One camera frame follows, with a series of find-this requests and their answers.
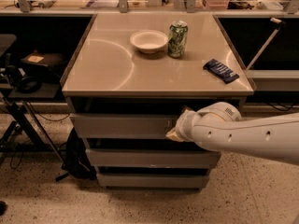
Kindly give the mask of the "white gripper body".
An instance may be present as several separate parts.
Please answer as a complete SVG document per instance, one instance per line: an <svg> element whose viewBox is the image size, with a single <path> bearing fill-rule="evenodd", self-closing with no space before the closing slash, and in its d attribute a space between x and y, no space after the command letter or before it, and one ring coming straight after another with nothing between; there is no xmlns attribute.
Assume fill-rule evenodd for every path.
<svg viewBox="0 0 299 224"><path fill-rule="evenodd" d="M180 142L192 141L193 126L199 122L202 115L193 110L185 110L177 120L175 132Z"/></svg>

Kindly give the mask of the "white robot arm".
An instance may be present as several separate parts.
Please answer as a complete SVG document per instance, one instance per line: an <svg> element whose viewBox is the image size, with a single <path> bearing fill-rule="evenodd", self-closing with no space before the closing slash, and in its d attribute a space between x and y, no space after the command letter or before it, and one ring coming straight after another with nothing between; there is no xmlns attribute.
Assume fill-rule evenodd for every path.
<svg viewBox="0 0 299 224"><path fill-rule="evenodd" d="M197 111L185 108L166 137L194 142L209 151L229 151L271 161L299 164L299 114L243 120L225 102Z"/></svg>

